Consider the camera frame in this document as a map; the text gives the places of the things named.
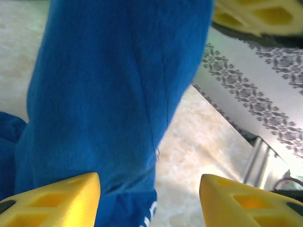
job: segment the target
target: yellow object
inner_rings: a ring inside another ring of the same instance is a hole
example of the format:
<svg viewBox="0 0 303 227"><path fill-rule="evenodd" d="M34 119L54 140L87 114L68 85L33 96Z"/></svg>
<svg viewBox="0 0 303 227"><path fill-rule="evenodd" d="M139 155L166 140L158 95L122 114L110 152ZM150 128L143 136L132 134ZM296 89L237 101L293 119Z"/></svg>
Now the yellow object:
<svg viewBox="0 0 303 227"><path fill-rule="evenodd" d="M79 175L1 201L0 227L93 227L100 198L97 173Z"/></svg>
<svg viewBox="0 0 303 227"><path fill-rule="evenodd" d="M213 21L221 26L261 37L302 35L300 0L215 0Z"/></svg>
<svg viewBox="0 0 303 227"><path fill-rule="evenodd" d="M287 203L297 200L215 175L202 175L200 200L206 227L303 227Z"/></svg>

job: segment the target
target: marble floor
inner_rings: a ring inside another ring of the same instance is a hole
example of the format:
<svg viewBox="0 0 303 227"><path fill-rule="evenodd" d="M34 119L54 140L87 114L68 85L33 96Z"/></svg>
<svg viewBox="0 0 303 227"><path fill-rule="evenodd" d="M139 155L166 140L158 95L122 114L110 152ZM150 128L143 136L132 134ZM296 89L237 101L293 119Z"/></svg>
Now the marble floor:
<svg viewBox="0 0 303 227"><path fill-rule="evenodd" d="M46 1L0 1L0 111L27 120L26 91L43 34ZM252 146L193 88L161 145L151 227L203 227L202 174L239 180Z"/></svg>

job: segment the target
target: patterned wallpaper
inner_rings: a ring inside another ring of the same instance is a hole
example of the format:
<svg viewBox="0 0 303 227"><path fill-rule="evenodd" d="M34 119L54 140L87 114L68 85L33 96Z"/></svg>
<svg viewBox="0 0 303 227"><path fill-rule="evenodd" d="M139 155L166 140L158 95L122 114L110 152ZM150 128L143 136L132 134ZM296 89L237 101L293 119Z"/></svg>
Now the patterned wallpaper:
<svg viewBox="0 0 303 227"><path fill-rule="evenodd" d="M303 50L263 48L227 37L225 43L218 41L219 35L210 32L194 87L244 137L266 137L280 150L278 142L287 150L284 154L303 163L303 110L289 111L303 104ZM252 128L252 122L258 123Z"/></svg>

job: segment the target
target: blue trouser leg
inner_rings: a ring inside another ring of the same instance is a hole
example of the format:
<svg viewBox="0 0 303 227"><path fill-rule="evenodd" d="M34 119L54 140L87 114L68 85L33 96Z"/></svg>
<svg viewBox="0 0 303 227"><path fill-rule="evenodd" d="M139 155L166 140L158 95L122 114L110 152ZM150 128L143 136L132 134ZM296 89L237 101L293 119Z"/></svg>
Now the blue trouser leg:
<svg viewBox="0 0 303 227"><path fill-rule="evenodd" d="M98 172L96 226L109 217L143 224L156 200L155 149L200 63L212 7L51 0L15 153L15 193Z"/></svg>

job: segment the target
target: hole in yellow plastic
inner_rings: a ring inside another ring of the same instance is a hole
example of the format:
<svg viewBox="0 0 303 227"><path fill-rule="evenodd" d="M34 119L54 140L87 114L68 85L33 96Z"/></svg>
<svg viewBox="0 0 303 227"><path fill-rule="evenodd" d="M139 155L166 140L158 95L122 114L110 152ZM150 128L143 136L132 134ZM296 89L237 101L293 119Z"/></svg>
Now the hole in yellow plastic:
<svg viewBox="0 0 303 227"><path fill-rule="evenodd" d="M22 214L17 215L11 222L4 227L38 227L47 218L49 214Z"/></svg>
<svg viewBox="0 0 303 227"><path fill-rule="evenodd" d="M268 0L236 0L241 5L249 5L249 4L256 4L266 2Z"/></svg>
<svg viewBox="0 0 303 227"><path fill-rule="evenodd" d="M271 204L258 195L234 195L234 199L245 209L270 209Z"/></svg>
<svg viewBox="0 0 303 227"><path fill-rule="evenodd" d="M270 216L270 217L254 217L255 221L261 227L295 227L290 218L282 216Z"/></svg>
<svg viewBox="0 0 303 227"><path fill-rule="evenodd" d="M225 181L225 180L218 180L217 182L218 182L219 185L222 185L222 186L233 186L232 182L228 182L228 181Z"/></svg>
<svg viewBox="0 0 303 227"><path fill-rule="evenodd" d="M227 13L214 15L214 21L223 26L242 26L243 24Z"/></svg>
<svg viewBox="0 0 303 227"><path fill-rule="evenodd" d="M58 207L66 198L66 193L49 193L41 196L30 207Z"/></svg>
<svg viewBox="0 0 303 227"><path fill-rule="evenodd" d="M253 13L269 25L288 25L293 20L293 16L282 7L258 9Z"/></svg>

